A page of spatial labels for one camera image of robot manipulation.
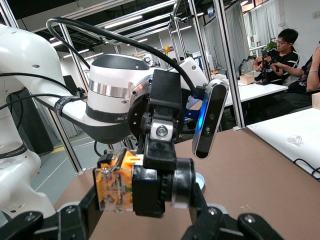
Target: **yellow floor line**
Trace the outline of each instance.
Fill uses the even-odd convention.
[[[81,141],[81,140],[84,140],[84,139],[89,139],[89,138],[90,138],[90,136],[85,137],[85,138],[81,138],[81,139],[79,139],[79,140],[72,141],[71,143],[75,143],[75,142],[78,142],[78,141]],[[65,147],[62,146],[62,145],[55,146],[55,147],[53,148],[53,151],[50,152],[50,154],[55,154],[55,153],[58,153],[58,152],[61,152],[61,151],[64,151],[64,150],[65,150]]]

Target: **cardboard box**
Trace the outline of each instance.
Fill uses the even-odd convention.
[[[320,92],[312,94],[312,107],[320,110]]]
[[[242,84],[248,85],[253,84],[255,82],[255,76],[253,75],[245,74],[240,76],[240,83]]]

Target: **black shirt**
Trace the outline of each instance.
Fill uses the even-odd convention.
[[[311,64],[312,64],[312,56],[306,62],[306,64],[302,67],[302,70],[304,71],[303,76],[288,86],[289,93],[296,93],[296,94],[309,93],[307,92],[307,79],[308,79],[309,71],[311,68]],[[319,92],[319,91],[311,91],[310,94],[314,94],[316,92]]]
[[[272,57],[278,63],[282,63],[288,65],[292,68],[297,68],[299,64],[299,54],[296,52],[294,47],[291,47],[292,51],[284,56],[280,56],[280,52],[276,49],[271,49],[268,51],[267,55]],[[267,73],[267,80],[268,82],[272,82],[273,84],[282,85],[284,81],[290,76],[290,74],[286,71],[283,71],[282,76],[278,76],[271,68],[269,68]],[[261,73],[257,80],[262,79],[263,73]]]

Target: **black hair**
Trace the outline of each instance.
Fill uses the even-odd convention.
[[[287,42],[288,44],[294,44],[298,38],[299,33],[291,28],[287,28],[279,33],[278,38],[282,38],[283,41]]]

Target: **seated person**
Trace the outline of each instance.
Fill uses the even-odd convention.
[[[279,69],[300,78],[290,84],[285,93],[269,97],[269,99],[262,102],[267,116],[270,119],[277,118],[293,110],[311,106],[311,95],[320,92],[320,46],[315,49],[311,58],[302,68],[293,68],[280,62],[272,65],[278,66]],[[258,115],[254,122],[262,120],[261,116]]]
[[[293,47],[293,44],[298,38],[298,32],[287,28],[280,32],[278,35],[276,49],[271,49],[267,52],[267,57],[265,60],[269,62],[273,59],[278,63],[288,65],[292,68],[297,68],[299,64],[299,55]],[[263,69],[263,59],[259,56],[253,61],[253,69],[256,71],[262,71]],[[271,65],[267,68],[267,81],[269,83],[282,85],[284,81],[290,76],[290,73],[283,69],[276,71],[275,65]],[[255,78],[256,81],[263,80],[263,73]]]

